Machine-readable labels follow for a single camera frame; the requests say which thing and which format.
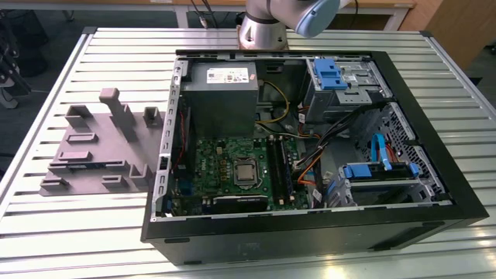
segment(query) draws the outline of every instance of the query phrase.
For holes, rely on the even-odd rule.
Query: ram slot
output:
[[[276,205],[292,200],[294,185],[291,168],[283,139],[270,137],[267,140],[267,153],[272,183],[272,197]]]
[[[295,199],[294,198],[292,168],[291,168],[290,160],[288,160],[288,152],[286,151],[284,139],[282,138],[278,139],[278,148],[280,149],[280,156],[283,158],[282,176],[284,177],[284,182],[286,182],[284,197],[286,197],[286,201],[290,202]]]

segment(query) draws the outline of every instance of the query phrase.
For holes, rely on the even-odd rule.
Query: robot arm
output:
[[[351,0],[247,0],[240,29],[246,49],[284,49],[286,27],[306,38],[322,33]]]

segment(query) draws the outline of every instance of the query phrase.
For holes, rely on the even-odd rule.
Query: motherboard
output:
[[[230,203],[255,211],[308,209],[306,189],[292,184],[290,166],[299,160],[294,138],[199,139],[195,177],[178,182],[180,215],[232,213]],[[227,204],[224,209],[211,211]]]

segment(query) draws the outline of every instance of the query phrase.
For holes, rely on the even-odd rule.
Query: cpu socket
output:
[[[259,170],[256,160],[252,158],[238,158],[235,160],[235,185],[242,189],[251,189],[259,184]]]

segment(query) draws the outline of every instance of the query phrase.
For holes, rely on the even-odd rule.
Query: table surface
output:
[[[191,0],[0,0],[2,2],[23,2],[23,3],[74,3],[74,4],[142,4],[142,5],[191,5]],[[246,0],[208,0],[211,5],[244,5]],[[202,5],[202,0],[195,0],[195,3]],[[359,0],[362,8],[414,8],[416,2],[414,0]],[[355,1],[348,4],[348,7],[355,7]]]
[[[68,125],[71,104],[92,113],[103,87],[118,87],[131,110],[167,108],[176,49],[234,49],[234,30],[100,28],[83,35],[0,183],[3,278],[166,273],[175,278],[416,278],[490,276],[496,271],[496,122],[480,92],[436,42],[419,33],[327,31],[291,49],[387,51],[491,217],[400,251],[176,267],[140,242],[146,193],[38,194]]]

